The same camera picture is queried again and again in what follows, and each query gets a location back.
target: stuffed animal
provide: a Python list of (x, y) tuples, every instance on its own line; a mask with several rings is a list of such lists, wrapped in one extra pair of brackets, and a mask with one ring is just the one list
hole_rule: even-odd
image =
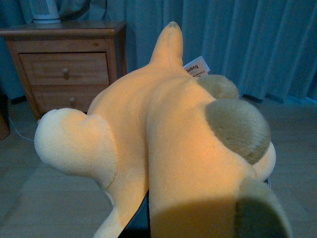
[(220, 75), (192, 77), (175, 22), (150, 63), (101, 92), (87, 112), (52, 110), (35, 148), (59, 171), (93, 178), (113, 210), (95, 238), (116, 238), (148, 189), (153, 238), (292, 236), (263, 182), (275, 165), (268, 125)]

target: curtain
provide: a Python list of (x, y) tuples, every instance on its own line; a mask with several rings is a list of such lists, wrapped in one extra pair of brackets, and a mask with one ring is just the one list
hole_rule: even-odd
[[(24, 24), (24, 20), (19, 0), (0, 0), (0, 28), (21, 24)], [(5, 93), (9, 99), (24, 95), (9, 50), (2, 37), (0, 37), (0, 92)]]
[(55, 1), (62, 19), (125, 20), (128, 72), (149, 62), (159, 33), (176, 21), (184, 64), (202, 55), (240, 95), (317, 100), (317, 0)]

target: fabric tag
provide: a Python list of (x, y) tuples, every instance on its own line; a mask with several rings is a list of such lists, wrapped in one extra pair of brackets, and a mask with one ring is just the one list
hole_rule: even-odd
[(208, 72), (210, 71), (206, 61), (202, 56), (199, 56), (198, 58), (186, 64), (184, 69), (193, 77), (208, 75)]

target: wooden nightstand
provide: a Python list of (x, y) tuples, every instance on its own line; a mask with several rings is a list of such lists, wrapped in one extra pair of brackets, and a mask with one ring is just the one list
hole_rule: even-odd
[(86, 112), (126, 74), (125, 25), (67, 21), (0, 29), (36, 119), (52, 109)]

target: plush toy tail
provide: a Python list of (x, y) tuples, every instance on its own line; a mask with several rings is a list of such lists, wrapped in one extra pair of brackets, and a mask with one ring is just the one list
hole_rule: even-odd
[(150, 63), (166, 64), (174, 71), (183, 66), (183, 37), (176, 22), (170, 22), (161, 32)]

